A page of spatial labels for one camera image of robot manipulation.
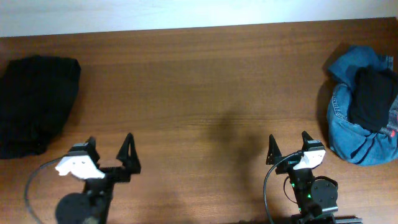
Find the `black cable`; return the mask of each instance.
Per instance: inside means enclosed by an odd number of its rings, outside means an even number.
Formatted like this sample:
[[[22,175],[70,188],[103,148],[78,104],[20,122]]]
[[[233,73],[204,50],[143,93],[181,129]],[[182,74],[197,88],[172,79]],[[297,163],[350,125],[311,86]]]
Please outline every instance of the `black cable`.
[[[262,187],[262,193],[264,194],[264,204],[265,204],[265,206],[266,206],[267,216],[268,216],[269,222],[270,222],[271,224],[274,224],[274,221],[273,221],[273,219],[271,218],[271,215],[270,215],[269,209],[268,209],[268,204],[267,204],[266,189],[267,189],[268,177],[269,177],[269,175],[272,173],[272,171],[273,171],[281,162],[284,162],[285,160],[289,159],[290,157],[292,157],[292,156],[297,156],[297,155],[300,155],[300,153],[299,153],[299,152],[291,153],[290,155],[286,156],[285,158],[283,158],[283,159],[282,159],[281,161],[279,161],[278,163],[274,164],[274,165],[271,167],[271,169],[269,169],[269,171],[268,171],[268,173],[267,173],[267,175],[266,175],[266,178],[264,179],[264,185],[263,185],[263,187]]]
[[[297,204],[297,202],[295,202],[295,201],[293,201],[292,199],[290,199],[290,197],[287,196],[287,193],[286,193],[286,182],[287,182],[287,180],[288,180],[289,178],[290,178],[290,177],[287,176],[286,179],[285,179],[285,182],[284,182],[284,192],[285,192],[285,195],[286,195],[287,199],[289,199],[291,202]]]
[[[28,191],[29,191],[29,185],[32,182],[33,178],[39,173],[40,170],[46,168],[49,165],[52,165],[58,161],[60,161],[62,159],[62,157],[58,158],[58,159],[54,159],[52,161],[46,162],[45,164],[42,164],[39,168],[37,168],[35,171],[33,171],[33,173],[31,173],[31,175],[29,176],[29,179],[27,180],[27,183],[25,185],[25,192],[24,192],[24,200],[25,200],[25,206],[26,209],[28,210],[28,212],[30,213],[30,215],[32,215],[32,218],[38,223],[38,224],[43,224],[43,222],[38,218],[38,216],[36,215],[36,213],[33,211],[32,206],[30,206],[29,203],[29,198],[28,198]]]

